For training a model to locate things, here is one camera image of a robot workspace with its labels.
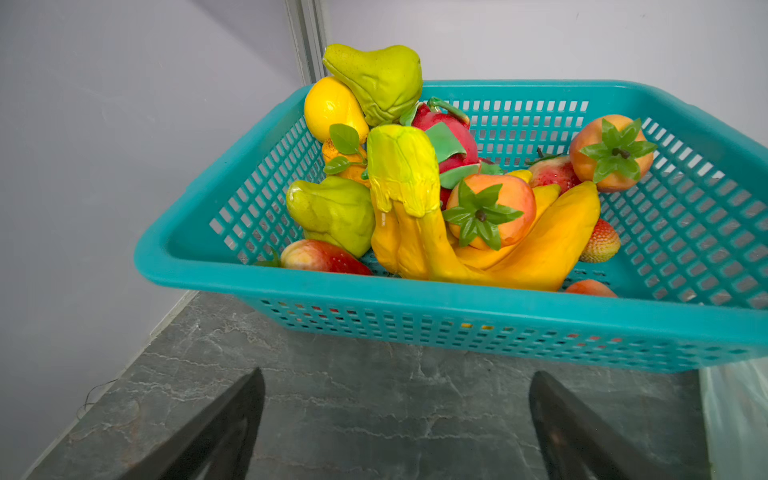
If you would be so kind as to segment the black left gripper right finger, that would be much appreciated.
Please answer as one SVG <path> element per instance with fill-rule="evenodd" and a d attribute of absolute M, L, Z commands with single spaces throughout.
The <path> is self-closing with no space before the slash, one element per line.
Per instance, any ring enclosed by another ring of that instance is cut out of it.
<path fill-rule="evenodd" d="M 669 479 L 562 383 L 533 375 L 529 407 L 551 479 Z"/>

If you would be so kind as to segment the green fake pear top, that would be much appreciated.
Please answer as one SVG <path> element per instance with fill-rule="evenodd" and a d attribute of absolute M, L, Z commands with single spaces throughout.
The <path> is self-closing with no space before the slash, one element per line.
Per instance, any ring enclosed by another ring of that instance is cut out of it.
<path fill-rule="evenodd" d="M 323 64 L 353 92 L 366 123 L 373 127 L 397 121 L 421 96 L 421 59 L 404 45 L 360 51 L 332 44 Z"/>

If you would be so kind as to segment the teal plastic basket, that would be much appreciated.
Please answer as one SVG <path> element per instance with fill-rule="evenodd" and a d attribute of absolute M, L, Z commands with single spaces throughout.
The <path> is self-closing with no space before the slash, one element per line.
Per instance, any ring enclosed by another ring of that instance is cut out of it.
<path fill-rule="evenodd" d="M 480 153 L 507 170 L 564 152 L 589 122 L 640 119 L 653 166 L 601 212 L 619 254 L 579 264 L 611 299 L 262 268 L 299 239 L 285 207 L 296 180 L 323 176 L 305 90 L 279 104 L 204 171 L 142 236 L 137 270 L 164 286 L 236 296 L 304 332 L 658 373 L 767 353 L 767 150 L 654 87 L 576 80 L 428 81 L 472 122 Z"/>

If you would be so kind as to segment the yellow fake banana bunch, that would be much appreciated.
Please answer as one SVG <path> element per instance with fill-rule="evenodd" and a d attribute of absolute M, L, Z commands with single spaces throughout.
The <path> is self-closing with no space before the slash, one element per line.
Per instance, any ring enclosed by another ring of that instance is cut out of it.
<path fill-rule="evenodd" d="M 580 184 L 546 207 L 531 231 L 497 263 L 461 259 L 440 205 L 435 150 L 414 127 L 385 125 L 368 138 L 368 174 L 379 263 L 406 279 L 557 291 L 576 265 L 599 219 L 594 183 Z"/>

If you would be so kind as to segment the white plastic bag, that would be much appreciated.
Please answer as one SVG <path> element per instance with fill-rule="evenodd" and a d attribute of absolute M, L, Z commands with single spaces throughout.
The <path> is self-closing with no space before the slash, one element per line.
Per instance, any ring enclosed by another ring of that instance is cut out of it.
<path fill-rule="evenodd" d="M 767 359 L 699 371 L 714 479 L 768 480 Z"/>

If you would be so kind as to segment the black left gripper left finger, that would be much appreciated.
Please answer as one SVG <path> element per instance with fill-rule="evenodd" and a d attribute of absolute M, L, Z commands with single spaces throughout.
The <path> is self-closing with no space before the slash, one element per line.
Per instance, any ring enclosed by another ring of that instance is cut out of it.
<path fill-rule="evenodd" d="M 259 368 L 241 377 L 124 479 L 244 479 L 266 397 Z"/>

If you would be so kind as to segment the orange fake persimmon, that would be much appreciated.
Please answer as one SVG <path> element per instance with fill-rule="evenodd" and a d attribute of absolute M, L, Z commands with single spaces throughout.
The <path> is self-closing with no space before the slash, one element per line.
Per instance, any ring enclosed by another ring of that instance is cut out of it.
<path fill-rule="evenodd" d="M 626 191 L 650 170 L 658 146 L 647 140 L 640 119 L 607 115 L 589 123 L 571 142 L 569 156 L 582 181 L 602 193 Z"/>
<path fill-rule="evenodd" d="M 524 180 L 474 174 L 454 188 L 443 218 L 461 247 L 498 251 L 522 241 L 536 214 L 533 189 Z"/>

